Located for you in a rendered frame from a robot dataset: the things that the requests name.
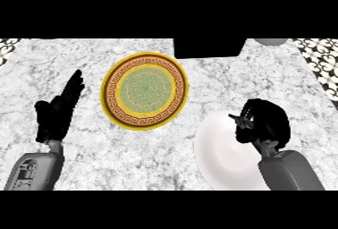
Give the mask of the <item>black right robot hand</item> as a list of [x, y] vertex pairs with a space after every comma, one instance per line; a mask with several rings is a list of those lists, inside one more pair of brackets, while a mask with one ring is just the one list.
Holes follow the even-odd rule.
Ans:
[[289, 119], [283, 109], [267, 100], [252, 98], [243, 104], [240, 117], [253, 120], [253, 128], [237, 126], [236, 140], [240, 143], [270, 140], [277, 142], [276, 149], [283, 148], [290, 139]]

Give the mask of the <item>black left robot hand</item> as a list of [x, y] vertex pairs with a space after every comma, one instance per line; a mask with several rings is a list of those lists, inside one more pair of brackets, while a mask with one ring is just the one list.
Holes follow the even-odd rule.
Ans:
[[63, 140], [69, 130], [69, 123], [75, 105], [84, 89], [81, 70], [76, 70], [62, 93], [50, 102], [39, 100], [34, 104], [37, 113], [38, 131], [35, 141]]

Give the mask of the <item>white plate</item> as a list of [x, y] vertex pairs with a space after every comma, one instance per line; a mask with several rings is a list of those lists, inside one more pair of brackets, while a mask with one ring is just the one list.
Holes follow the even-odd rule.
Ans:
[[193, 152], [208, 185], [218, 191], [267, 191], [258, 171], [261, 156], [251, 143], [236, 141], [236, 123], [221, 110], [206, 116], [196, 129]]

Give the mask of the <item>yellow patterned plate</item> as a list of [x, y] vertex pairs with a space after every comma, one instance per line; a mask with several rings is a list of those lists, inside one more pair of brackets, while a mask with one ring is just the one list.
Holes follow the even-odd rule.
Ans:
[[119, 127], [147, 131], [177, 116], [187, 92], [187, 77], [175, 60], [141, 52], [110, 66], [100, 84], [100, 106]]

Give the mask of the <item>grey round object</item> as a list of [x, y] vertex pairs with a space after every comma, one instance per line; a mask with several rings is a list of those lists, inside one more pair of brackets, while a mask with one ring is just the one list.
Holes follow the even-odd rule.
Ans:
[[264, 46], [280, 46], [286, 42], [286, 38], [256, 38], [255, 42], [258, 42]]

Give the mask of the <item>black appliance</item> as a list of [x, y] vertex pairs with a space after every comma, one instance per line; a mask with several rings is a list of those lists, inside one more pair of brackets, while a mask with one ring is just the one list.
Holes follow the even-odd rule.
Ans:
[[177, 59], [233, 57], [240, 54], [243, 38], [175, 38], [172, 39]]

